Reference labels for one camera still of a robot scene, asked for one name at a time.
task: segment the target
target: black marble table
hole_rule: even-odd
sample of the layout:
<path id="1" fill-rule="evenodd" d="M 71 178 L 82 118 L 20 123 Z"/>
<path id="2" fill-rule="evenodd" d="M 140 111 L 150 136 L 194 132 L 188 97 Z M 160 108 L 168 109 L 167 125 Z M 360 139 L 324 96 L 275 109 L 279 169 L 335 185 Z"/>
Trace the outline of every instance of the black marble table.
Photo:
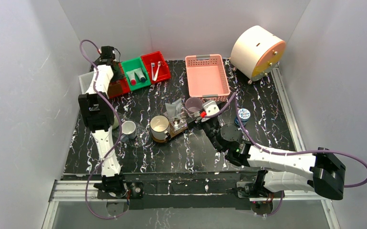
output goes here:
<path id="1" fill-rule="evenodd" d="M 149 135 L 152 117 L 166 111 L 164 104 L 189 98 L 184 61 L 168 61 L 171 79 L 112 99 L 123 119 L 140 123 L 145 133 L 136 146 L 119 144 L 116 153 L 126 173 L 183 173 L 250 170 L 236 167 L 213 148 L 203 130 L 186 130 L 166 144 L 154 142 Z M 280 149 L 295 150 L 272 76 L 248 85 L 248 78 L 233 72 L 224 60 L 231 92 L 237 92 L 239 106 L 251 112 L 246 124 L 249 134 L 259 143 Z M 221 124 L 234 123 L 234 102 L 219 117 Z M 79 114 L 72 136 L 65 175 L 88 174 L 99 164 L 99 155 L 90 132 Z"/>

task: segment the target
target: toothbrush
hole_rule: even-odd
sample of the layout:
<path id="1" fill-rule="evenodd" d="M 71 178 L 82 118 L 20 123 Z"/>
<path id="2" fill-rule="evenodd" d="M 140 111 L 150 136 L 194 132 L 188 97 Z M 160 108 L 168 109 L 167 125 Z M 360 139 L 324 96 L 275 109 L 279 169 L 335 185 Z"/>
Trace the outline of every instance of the toothbrush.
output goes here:
<path id="1" fill-rule="evenodd" d="M 155 67 L 155 63 L 151 63 L 151 78 L 153 79 L 153 81 L 155 81 L 154 80 L 154 70 L 153 70 L 154 67 Z"/>
<path id="2" fill-rule="evenodd" d="M 157 71 L 155 72 L 155 76 L 154 76 L 153 81 L 156 81 L 156 80 L 157 80 L 157 77 L 158 77 L 158 70 L 160 70 L 160 66 L 161 66 L 161 61 L 159 61 L 159 62 L 158 62 L 158 68 L 157 68 Z"/>

